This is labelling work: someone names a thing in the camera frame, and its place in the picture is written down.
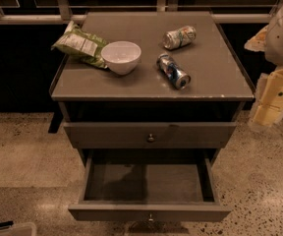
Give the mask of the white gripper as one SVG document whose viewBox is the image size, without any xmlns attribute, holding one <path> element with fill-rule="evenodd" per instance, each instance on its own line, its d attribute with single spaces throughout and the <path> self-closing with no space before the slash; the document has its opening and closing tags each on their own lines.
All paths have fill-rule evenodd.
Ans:
<svg viewBox="0 0 283 236">
<path fill-rule="evenodd" d="M 264 52 L 268 26 L 250 38 L 244 48 L 253 52 Z M 255 103 L 249 115 L 251 128 L 270 128 L 283 117 L 283 68 L 273 73 L 261 74 L 255 90 Z"/>
</svg>

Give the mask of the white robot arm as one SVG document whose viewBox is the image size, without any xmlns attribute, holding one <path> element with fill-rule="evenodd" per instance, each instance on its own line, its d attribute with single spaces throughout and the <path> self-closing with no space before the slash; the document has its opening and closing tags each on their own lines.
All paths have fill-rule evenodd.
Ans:
<svg viewBox="0 0 283 236">
<path fill-rule="evenodd" d="M 256 84 L 249 127 L 261 132 L 283 119 L 283 5 L 244 48 L 263 52 L 265 59 L 276 66 L 269 75 L 262 73 Z"/>
</svg>

